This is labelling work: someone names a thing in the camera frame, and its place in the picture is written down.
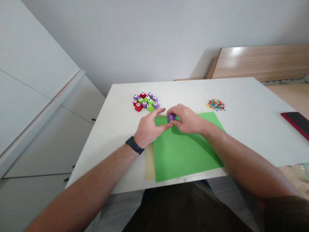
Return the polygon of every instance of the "hand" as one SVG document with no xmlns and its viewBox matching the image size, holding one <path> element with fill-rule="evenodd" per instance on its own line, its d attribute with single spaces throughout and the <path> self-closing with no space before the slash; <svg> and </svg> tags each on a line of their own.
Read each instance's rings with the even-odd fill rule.
<svg viewBox="0 0 309 232">
<path fill-rule="evenodd" d="M 167 116 L 170 113 L 176 114 L 176 116 L 180 118 L 181 121 L 174 120 L 171 121 L 171 123 L 177 126 L 182 133 L 202 134 L 204 130 L 207 129 L 207 126 L 211 124 L 211 122 L 198 116 L 193 110 L 182 104 L 170 108 L 166 113 Z"/>
<path fill-rule="evenodd" d="M 141 147 L 145 148 L 147 145 L 152 143 L 159 135 L 171 128 L 173 124 L 167 123 L 157 127 L 155 125 L 155 117 L 165 111 L 165 108 L 160 108 L 152 111 L 145 117 L 142 117 L 138 128 L 134 135 L 134 141 Z"/>
</svg>

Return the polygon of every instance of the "wristwatch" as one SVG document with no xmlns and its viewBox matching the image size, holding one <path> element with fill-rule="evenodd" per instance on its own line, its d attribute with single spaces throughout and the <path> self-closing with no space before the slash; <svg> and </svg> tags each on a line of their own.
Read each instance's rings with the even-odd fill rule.
<svg viewBox="0 0 309 232">
<path fill-rule="evenodd" d="M 126 141 L 126 144 L 128 144 L 134 151 L 136 151 L 138 154 L 141 154 L 143 152 L 143 148 L 141 148 L 135 141 L 133 136 L 131 136 L 131 138 L 129 138 Z"/>
</svg>

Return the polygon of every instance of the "white table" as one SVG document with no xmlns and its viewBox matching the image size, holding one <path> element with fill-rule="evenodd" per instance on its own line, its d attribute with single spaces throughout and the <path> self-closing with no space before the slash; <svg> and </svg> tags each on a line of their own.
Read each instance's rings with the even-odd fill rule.
<svg viewBox="0 0 309 232">
<path fill-rule="evenodd" d="M 276 167 L 309 161 L 309 142 L 281 115 L 295 111 L 256 79 L 231 78 L 114 84 L 77 161 L 67 187 L 134 135 L 147 110 L 136 112 L 134 94 L 152 92 L 161 107 L 181 103 L 193 111 L 210 111 L 209 99 L 217 98 L 227 111 L 216 112 L 231 136 L 258 152 Z M 133 162 L 113 190 L 113 194 L 171 185 L 226 175 L 224 168 L 204 171 L 156 183 L 145 181 L 145 154 Z"/>
</svg>

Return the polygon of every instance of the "forearm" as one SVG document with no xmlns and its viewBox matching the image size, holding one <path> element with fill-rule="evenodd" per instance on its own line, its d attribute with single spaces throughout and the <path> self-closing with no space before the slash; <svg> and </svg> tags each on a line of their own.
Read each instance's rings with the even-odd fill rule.
<svg viewBox="0 0 309 232">
<path fill-rule="evenodd" d="M 299 196 L 295 187 L 265 158 L 207 122 L 202 136 L 236 182 L 257 198 Z"/>
<path fill-rule="evenodd" d="M 84 231 L 137 155 L 123 145 L 63 191 L 27 231 Z"/>
</svg>

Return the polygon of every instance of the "left hand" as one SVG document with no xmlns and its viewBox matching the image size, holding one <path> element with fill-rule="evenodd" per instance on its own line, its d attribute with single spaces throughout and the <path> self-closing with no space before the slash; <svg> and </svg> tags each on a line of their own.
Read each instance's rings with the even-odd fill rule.
<svg viewBox="0 0 309 232">
<path fill-rule="evenodd" d="M 155 125 L 155 117 L 165 111 L 165 108 L 156 109 L 145 117 L 142 117 L 136 133 L 134 135 L 134 141 L 141 147 L 145 148 L 152 143 L 159 135 L 171 128 L 173 124 L 167 123 L 157 127 Z"/>
</svg>

